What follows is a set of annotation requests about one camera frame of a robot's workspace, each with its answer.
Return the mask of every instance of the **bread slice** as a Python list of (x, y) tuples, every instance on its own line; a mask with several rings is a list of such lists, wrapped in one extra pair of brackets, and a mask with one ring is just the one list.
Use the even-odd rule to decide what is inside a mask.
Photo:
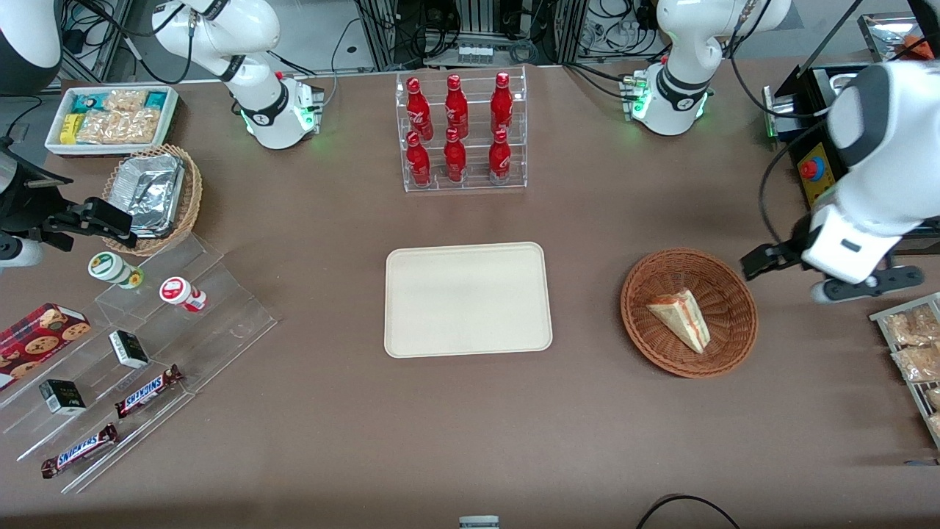
[(712, 339), (696, 298), (685, 288), (678, 294), (654, 297), (647, 308), (680, 340), (697, 353), (704, 353)]

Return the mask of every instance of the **red cookie box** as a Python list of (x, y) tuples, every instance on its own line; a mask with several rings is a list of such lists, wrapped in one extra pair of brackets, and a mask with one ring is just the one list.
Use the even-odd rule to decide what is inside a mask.
[(0, 332), (0, 391), (90, 330), (84, 314), (46, 303)]

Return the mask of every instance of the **coca-cola bottle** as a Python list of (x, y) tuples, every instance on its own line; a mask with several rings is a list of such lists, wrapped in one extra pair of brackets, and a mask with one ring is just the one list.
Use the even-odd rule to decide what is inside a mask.
[(460, 138), (470, 134), (470, 113), (467, 109), (467, 96), (461, 89), (461, 77), (449, 75), (447, 77), (447, 99), (444, 101), (447, 112), (447, 126), (457, 129)]
[(428, 104), (428, 98), (421, 93), (421, 83), (410, 77), (405, 86), (408, 88), (408, 121), (412, 124), (412, 130), (420, 134), (424, 141), (431, 141), (434, 137), (431, 106)]
[(512, 125), (512, 92), (509, 91), (509, 74), (506, 72), (496, 74), (496, 90), (490, 100), (490, 113), (490, 126), (494, 133), (500, 128), (508, 130)]
[(431, 185), (431, 159), (428, 157), (428, 151), (421, 145), (421, 137), (415, 131), (408, 131), (405, 139), (408, 141), (405, 157), (408, 159), (408, 171), (412, 174), (412, 180), (418, 187)]
[(509, 179), (509, 157), (512, 150), (506, 142), (506, 129), (500, 128), (493, 133), (493, 145), (490, 146), (490, 182), (493, 185), (505, 184)]
[(454, 184), (463, 182), (467, 172), (467, 151), (461, 143), (460, 133), (455, 127), (447, 129), (447, 144), (444, 146), (447, 178)]

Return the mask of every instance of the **brown tabletop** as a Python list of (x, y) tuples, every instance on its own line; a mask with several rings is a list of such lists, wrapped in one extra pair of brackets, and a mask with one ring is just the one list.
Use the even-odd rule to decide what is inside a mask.
[[(742, 67), (757, 89), (795, 62)], [(221, 84), (179, 86), (173, 138), (205, 180), (196, 232), (284, 319), (81, 494), (60, 495), (0, 437), (0, 526), (441, 528), (497, 514), (508, 528), (633, 527), (673, 492), (743, 527), (936, 526), (940, 469), (901, 465), (935, 451), (867, 315), (937, 290), (940, 262), (904, 259), (927, 284), (837, 306), (809, 300), (818, 274), (761, 277), (750, 358), (720, 378), (669, 375), (627, 337), (620, 286), (657, 249), (736, 268), (768, 240), (760, 112), (725, 65), (695, 127), (660, 137), (561, 68), (527, 71), (529, 188), (493, 196), (405, 195), (394, 74), (343, 78), (322, 133), (283, 152), (244, 131)], [(46, 167), (81, 200), (115, 163)], [(787, 165), (768, 191), (781, 230), (804, 211)], [(508, 241), (545, 250), (548, 350), (385, 354), (390, 251)], [(103, 285), (85, 264), (102, 248), (83, 238), (0, 276), (0, 327), (45, 301), (89, 304)], [(725, 526), (695, 505), (653, 520)]]

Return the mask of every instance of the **brown wicker basket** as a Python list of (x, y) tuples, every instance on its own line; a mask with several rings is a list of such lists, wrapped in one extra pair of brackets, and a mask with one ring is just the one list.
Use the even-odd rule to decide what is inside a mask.
[[(712, 340), (703, 354), (686, 346), (646, 305), (653, 297), (688, 288)], [(758, 335), (754, 298), (717, 258), (691, 248), (652, 253), (634, 266), (620, 292), (620, 315), (630, 338), (650, 361), (681, 377), (717, 377), (737, 367)]]
[[(186, 173), (183, 175), (183, 189), (180, 192), (180, 205), (177, 207), (176, 226), (173, 232), (163, 239), (137, 239), (136, 248), (127, 248), (111, 239), (103, 239), (104, 244), (113, 251), (149, 257), (171, 241), (185, 236), (196, 224), (196, 217), (199, 215), (199, 201), (202, 200), (202, 175), (199, 174), (199, 168), (196, 167), (193, 158), (186, 151), (173, 145), (161, 145), (145, 151), (135, 152), (131, 157), (141, 158), (158, 154), (173, 154), (181, 158), (186, 164)], [(114, 185), (117, 176), (118, 168), (115, 168), (111, 171), (111, 178), (104, 186), (103, 199), (107, 200), (108, 196), (111, 195), (111, 186)]]

